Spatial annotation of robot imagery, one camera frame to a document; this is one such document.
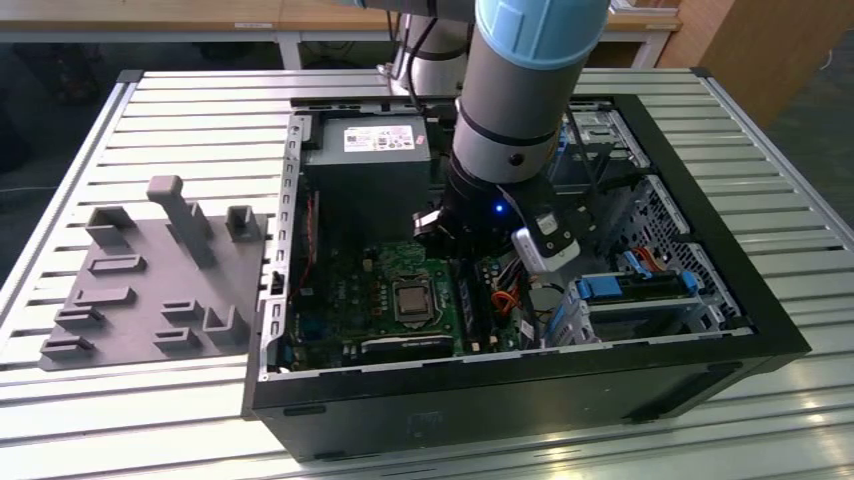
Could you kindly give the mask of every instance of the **motherboard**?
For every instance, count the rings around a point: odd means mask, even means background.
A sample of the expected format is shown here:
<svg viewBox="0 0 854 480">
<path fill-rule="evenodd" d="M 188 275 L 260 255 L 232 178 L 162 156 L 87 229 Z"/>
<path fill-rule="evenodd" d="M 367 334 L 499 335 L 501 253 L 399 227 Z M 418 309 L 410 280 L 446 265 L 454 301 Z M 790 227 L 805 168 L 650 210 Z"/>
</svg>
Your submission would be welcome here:
<svg viewBox="0 0 854 480">
<path fill-rule="evenodd" d="M 332 251 L 298 295 L 288 322 L 295 370 L 464 353 L 451 266 L 427 259 L 416 243 Z"/>
</svg>

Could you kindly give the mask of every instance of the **aluminum extrusion table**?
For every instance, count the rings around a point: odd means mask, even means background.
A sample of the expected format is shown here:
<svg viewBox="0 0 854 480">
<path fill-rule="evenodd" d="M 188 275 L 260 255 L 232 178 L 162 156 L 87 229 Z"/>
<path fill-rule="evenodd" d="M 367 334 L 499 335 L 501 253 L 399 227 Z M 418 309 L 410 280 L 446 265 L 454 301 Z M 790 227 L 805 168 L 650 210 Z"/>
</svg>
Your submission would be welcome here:
<svg viewBox="0 0 854 480">
<path fill-rule="evenodd" d="M 578 92 L 641 96 L 814 351 L 682 417 L 300 465 L 260 422 L 239 418 L 246 356 L 40 371 L 39 348 L 86 256 L 82 225 L 94 206 L 120 204 L 134 218 L 163 215 L 144 201 L 146 184 L 152 175 L 178 174 L 207 214 L 250 204 L 275 222 L 298 92 L 372 96 L 387 88 L 370 71 L 152 72 L 116 85 L 0 291 L 3 478 L 853 473 L 854 235 L 717 82 L 687 70 L 591 70 Z"/>
</svg>

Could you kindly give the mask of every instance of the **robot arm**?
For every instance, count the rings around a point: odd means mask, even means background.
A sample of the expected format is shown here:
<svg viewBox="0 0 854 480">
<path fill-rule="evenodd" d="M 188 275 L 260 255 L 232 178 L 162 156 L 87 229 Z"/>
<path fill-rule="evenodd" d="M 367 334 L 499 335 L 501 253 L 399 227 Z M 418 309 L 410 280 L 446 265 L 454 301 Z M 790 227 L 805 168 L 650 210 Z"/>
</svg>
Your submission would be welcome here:
<svg viewBox="0 0 854 480">
<path fill-rule="evenodd" d="M 609 0 L 355 1 L 455 21 L 470 20 L 474 3 L 448 186 L 442 208 L 416 215 L 416 239 L 428 254 L 480 257 L 513 238 L 531 273 L 557 270 L 579 246 L 541 171 Z"/>
</svg>

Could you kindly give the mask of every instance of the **black cable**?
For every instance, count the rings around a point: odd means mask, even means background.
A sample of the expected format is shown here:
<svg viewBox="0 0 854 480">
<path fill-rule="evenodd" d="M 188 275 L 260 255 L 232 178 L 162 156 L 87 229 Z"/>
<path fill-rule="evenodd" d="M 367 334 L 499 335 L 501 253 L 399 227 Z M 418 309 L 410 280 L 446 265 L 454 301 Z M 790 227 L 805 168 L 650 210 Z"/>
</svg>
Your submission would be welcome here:
<svg viewBox="0 0 854 480">
<path fill-rule="evenodd" d="M 578 145 L 578 151 L 582 156 L 582 163 L 585 164 L 585 170 L 587 170 L 587 177 L 590 178 L 590 189 L 598 191 L 597 177 L 593 173 L 593 166 L 590 165 L 590 158 L 587 158 L 587 147 L 585 146 L 585 140 L 582 139 L 582 131 L 578 128 L 578 122 L 575 121 L 575 115 L 573 114 L 573 107 L 566 107 L 566 118 L 570 122 L 570 130 L 573 130 L 573 137 L 575 137 L 575 145 Z"/>
<path fill-rule="evenodd" d="M 471 41 L 475 39 L 475 24 L 468 24 L 468 32 L 466 32 L 466 55 L 471 55 Z"/>
<path fill-rule="evenodd" d="M 495 282 L 498 289 L 505 291 L 510 290 L 513 282 L 517 281 L 517 277 L 523 271 L 525 265 L 522 263 L 522 260 L 519 260 L 519 258 L 515 258 L 511 263 L 507 264 L 507 268 L 505 268 L 505 271 L 498 276 L 498 280 Z"/>
<path fill-rule="evenodd" d="M 537 321 L 539 324 L 543 327 L 547 327 L 551 322 L 551 315 L 555 313 L 555 309 L 550 308 L 549 310 L 535 310 L 534 313 L 537 313 Z"/>
<path fill-rule="evenodd" d="M 543 283 L 543 288 L 551 288 L 553 290 L 557 290 L 558 292 L 561 292 L 561 294 L 566 293 L 566 290 L 563 289 L 563 287 L 557 283 Z"/>
<path fill-rule="evenodd" d="M 398 12 L 395 16 L 395 42 L 398 41 L 398 36 L 400 35 L 400 19 L 403 18 L 403 14 Z"/>
<path fill-rule="evenodd" d="M 529 274 L 523 271 L 522 278 L 519 279 L 519 300 L 522 301 L 522 318 L 523 322 L 527 321 L 534 329 L 534 339 L 530 342 L 526 342 L 526 347 L 529 348 L 539 348 L 539 318 L 537 316 L 537 311 L 534 309 L 534 302 L 531 302 L 531 285 L 529 282 Z"/>
<path fill-rule="evenodd" d="M 398 46 L 395 45 L 395 32 L 391 29 L 391 12 L 388 10 L 386 10 L 386 23 L 388 24 L 388 41 L 391 42 L 391 58 L 395 58 L 395 54 L 398 53 Z"/>
<path fill-rule="evenodd" d="M 406 20 L 406 32 L 403 32 L 403 53 L 406 53 L 406 48 L 407 48 L 407 45 L 410 44 L 410 28 L 411 27 L 412 27 L 412 15 L 410 15 Z M 395 65 L 396 65 L 396 70 L 394 74 L 395 80 L 400 80 L 400 69 L 403 68 L 403 53 L 400 54 L 400 64 L 398 64 L 396 62 L 398 52 L 395 52 Z"/>
<path fill-rule="evenodd" d="M 418 98 L 418 93 L 415 93 L 415 82 L 412 81 L 412 64 L 415 63 L 415 57 L 418 56 L 418 52 L 422 49 L 422 45 L 424 45 L 424 42 L 427 41 L 427 35 L 430 35 L 430 32 L 432 31 L 432 27 L 436 26 L 436 21 L 436 18 L 430 20 L 430 24 L 427 24 L 427 28 L 422 32 L 422 36 L 418 37 L 418 41 L 415 42 L 415 46 L 412 47 L 412 51 L 410 52 L 410 58 L 406 64 L 406 81 L 410 85 L 410 100 L 412 101 L 415 110 L 418 110 L 418 113 L 420 113 L 422 115 L 424 114 L 424 106 L 422 105 L 422 101 Z"/>
</svg>

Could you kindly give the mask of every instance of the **red wire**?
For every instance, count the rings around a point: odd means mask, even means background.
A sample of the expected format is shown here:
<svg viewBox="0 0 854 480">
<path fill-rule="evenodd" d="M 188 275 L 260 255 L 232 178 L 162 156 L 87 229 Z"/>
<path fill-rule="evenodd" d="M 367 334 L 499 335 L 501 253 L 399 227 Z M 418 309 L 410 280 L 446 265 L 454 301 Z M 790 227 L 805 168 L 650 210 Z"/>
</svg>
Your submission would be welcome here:
<svg viewBox="0 0 854 480">
<path fill-rule="evenodd" d="M 650 267 L 650 270 L 653 270 L 654 272 L 663 271 L 662 267 L 658 265 L 658 262 L 655 261 L 655 257 L 653 257 L 653 254 L 650 253 L 650 250 L 647 248 L 633 248 L 631 251 L 638 255 L 641 255 L 641 257 L 643 257 L 643 261 Z"/>
<path fill-rule="evenodd" d="M 493 304 L 503 317 L 519 306 L 519 276 L 517 276 L 517 283 L 510 292 L 502 290 L 493 293 Z"/>
</svg>

